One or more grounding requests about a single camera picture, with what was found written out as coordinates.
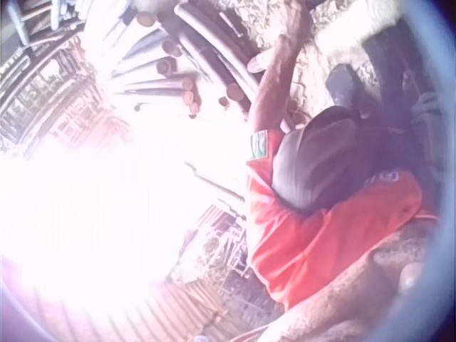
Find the patch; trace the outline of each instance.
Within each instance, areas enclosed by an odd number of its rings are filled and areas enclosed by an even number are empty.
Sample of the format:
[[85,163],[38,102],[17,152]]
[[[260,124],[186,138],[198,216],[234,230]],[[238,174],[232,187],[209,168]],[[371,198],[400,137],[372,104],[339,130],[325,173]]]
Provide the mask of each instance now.
[[252,154],[250,160],[260,160],[268,156],[268,135],[267,131],[261,130],[250,137],[250,149]]
[[383,171],[378,176],[378,179],[381,182],[394,183],[399,180],[399,172],[397,171]]

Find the sleeve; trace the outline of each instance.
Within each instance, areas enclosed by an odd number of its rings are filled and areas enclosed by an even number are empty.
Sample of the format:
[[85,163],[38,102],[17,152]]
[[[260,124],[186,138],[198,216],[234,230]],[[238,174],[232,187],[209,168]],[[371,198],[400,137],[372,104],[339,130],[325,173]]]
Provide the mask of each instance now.
[[287,282],[303,264],[307,246],[323,225],[324,212],[304,217],[286,207],[271,188],[272,163],[282,138],[277,130],[252,135],[246,204],[249,262],[271,297],[283,303]]

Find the cut bamboo end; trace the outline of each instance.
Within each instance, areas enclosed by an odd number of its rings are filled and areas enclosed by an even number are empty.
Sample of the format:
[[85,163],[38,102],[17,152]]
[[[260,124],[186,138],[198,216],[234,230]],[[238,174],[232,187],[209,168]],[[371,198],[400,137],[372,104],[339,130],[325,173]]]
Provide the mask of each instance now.
[[237,83],[232,83],[227,86],[227,97],[230,100],[239,102],[245,98],[245,93]]
[[149,12],[139,12],[136,15],[136,20],[141,26],[144,27],[152,27],[154,26],[155,22],[157,22],[155,16]]
[[165,40],[162,43],[162,49],[169,56],[173,56],[173,57],[182,56],[182,50],[180,49],[180,47],[177,46],[177,44],[174,41],[171,41],[169,39]]
[[228,109],[229,108],[229,101],[227,98],[225,98],[224,96],[219,98],[219,104],[224,108],[224,109]]
[[157,73],[163,76],[171,76],[172,74],[172,67],[169,61],[163,60],[157,62]]
[[185,91],[184,95],[182,95],[182,100],[184,101],[185,105],[191,106],[194,102],[195,95],[191,91]]
[[183,90],[192,90],[194,82],[190,77],[186,77],[182,80],[182,89]]
[[189,109],[190,109],[189,117],[191,119],[194,119],[197,117],[197,114],[200,111],[200,105],[198,105],[196,102],[194,102],[191,105],[189,105]]

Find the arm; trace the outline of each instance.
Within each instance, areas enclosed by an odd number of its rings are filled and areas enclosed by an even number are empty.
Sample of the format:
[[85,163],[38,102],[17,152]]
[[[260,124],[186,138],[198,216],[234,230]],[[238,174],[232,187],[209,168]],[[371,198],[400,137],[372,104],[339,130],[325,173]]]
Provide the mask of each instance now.
[[253,132],[279,129],[290,94],[294,66],[304,40],[310,33],[311,17],[305,5],[292,0],[282,8],[284,33],[279,36],[274,56],[259,85],[249,113]]

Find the pile of bamboo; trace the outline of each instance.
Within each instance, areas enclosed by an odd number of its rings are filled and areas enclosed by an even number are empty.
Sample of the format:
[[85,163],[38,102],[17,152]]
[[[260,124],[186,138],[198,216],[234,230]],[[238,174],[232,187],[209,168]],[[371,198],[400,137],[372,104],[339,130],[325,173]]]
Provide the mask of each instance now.
[[[87,14],[81,45],[111,102],[140,110],[166,99],[195,118],[204,95],[247,117],[259,82],[247,71],[239,42],[191,4],[174,11],[143,9],[95,0]],[[200,94],[201,82],[210,93]]]

